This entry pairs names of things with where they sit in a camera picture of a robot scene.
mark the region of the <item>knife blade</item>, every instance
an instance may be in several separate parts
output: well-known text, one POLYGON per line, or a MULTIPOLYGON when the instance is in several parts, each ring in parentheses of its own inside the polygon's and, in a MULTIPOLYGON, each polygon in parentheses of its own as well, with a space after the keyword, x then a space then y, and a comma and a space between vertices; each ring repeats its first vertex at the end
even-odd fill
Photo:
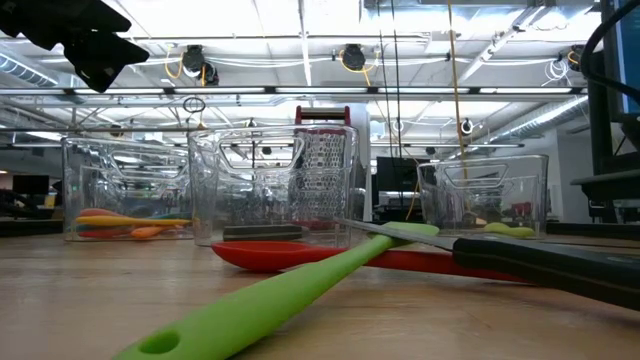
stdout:
POLYGON ((450 251, 456 264, 499 271, 594 300, 640 310, 640 261, 531 240, 477 234, 447 238, 390 229, 360 221, 339 224, 450 251))

